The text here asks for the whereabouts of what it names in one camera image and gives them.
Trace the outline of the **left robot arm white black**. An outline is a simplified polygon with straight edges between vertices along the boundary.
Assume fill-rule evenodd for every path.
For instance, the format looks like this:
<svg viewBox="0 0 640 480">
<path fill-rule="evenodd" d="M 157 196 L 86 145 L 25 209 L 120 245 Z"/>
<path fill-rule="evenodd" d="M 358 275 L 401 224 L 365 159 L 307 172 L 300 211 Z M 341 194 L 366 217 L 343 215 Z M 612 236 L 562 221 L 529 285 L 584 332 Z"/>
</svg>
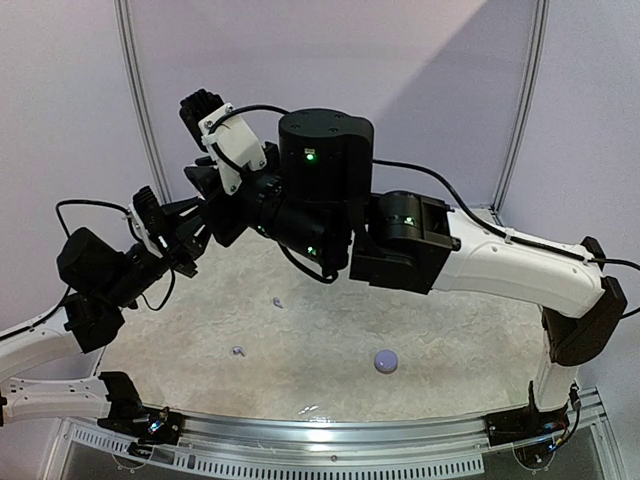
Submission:
<svg viewBox="0 0 640 480">
<path fill-rule="evenodd" d="M 192 197 L 166 205 L 142 189 L 126 210 L 134 243 L 118 251 L 86 227 L 67 235 L 56 259 L 67 290 L 49 311 L 1 334 L 1 423 L 85 417 L 102 427 L 154 436 L 180 428 L 170 408 L 147 408 L 120 371 L 80 379 L 26 380 L 52 360 L 88 354 L 115 340 L 125 310 L 164 275 L 192 278 L 212 236 L 206 204 Z"/>
</svg>

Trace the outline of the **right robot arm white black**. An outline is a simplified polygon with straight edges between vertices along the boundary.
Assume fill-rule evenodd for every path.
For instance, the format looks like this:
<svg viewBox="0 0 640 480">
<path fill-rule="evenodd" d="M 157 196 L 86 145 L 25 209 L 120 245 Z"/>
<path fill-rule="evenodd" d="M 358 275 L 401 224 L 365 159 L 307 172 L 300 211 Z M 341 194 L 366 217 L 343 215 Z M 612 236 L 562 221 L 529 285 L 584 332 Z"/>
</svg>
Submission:
<svg viewBox="0 0 640 480">
<path fill-rule="evenodd" d="M 186 169 L 222 246 L 247 229 L 275 241 L 300 270 L 330 283 L 341 270 L 373 287 L 470 291 L 540 306 L 545 353 L 517 427 L 537 436 L 576 397 L 579 367 L 598 356 L 627 306 L 604 273 L 601 244 L 562 244 L 488 223 L 450 201 L 371 190 L 372 123 L 323 109 L 281 110 L 264 143 L 228 103 L 183 105 L 205 158 Z"/>
</svg>

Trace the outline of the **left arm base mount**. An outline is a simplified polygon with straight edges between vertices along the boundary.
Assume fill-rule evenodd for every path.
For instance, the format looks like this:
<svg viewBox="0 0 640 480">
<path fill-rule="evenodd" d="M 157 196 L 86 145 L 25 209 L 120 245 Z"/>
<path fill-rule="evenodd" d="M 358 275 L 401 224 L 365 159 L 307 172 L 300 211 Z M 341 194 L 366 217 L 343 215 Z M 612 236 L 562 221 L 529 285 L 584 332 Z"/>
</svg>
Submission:
<svg viewBox="0 0 640 480">
<path fill-rule="evenodd" d="M 144 445 L 177 445 L 184 423 L 185 416 L 170 407 L 142 404 L 113 405 L 106 418 L 97 420 L 100 428 L 133 437 Z"/>
</svg>

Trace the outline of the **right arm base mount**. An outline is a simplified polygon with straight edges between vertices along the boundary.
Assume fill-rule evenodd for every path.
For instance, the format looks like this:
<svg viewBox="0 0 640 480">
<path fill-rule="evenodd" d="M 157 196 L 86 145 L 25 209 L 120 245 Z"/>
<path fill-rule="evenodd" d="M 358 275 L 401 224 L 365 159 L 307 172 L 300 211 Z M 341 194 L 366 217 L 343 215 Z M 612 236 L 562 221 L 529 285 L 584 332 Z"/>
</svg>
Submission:
<svg viewBox="0 0 640 480">
<path fill-rule="evenodd" d="M 573 429 L 568 411 L 569 402 L 558 409 L 540 411 L 535 401 L 530 400 L 524 407 L 486 414 L 483 423 L 489 445 L 495 447 L 555 433 L 566 438 Z"/>
</svg>

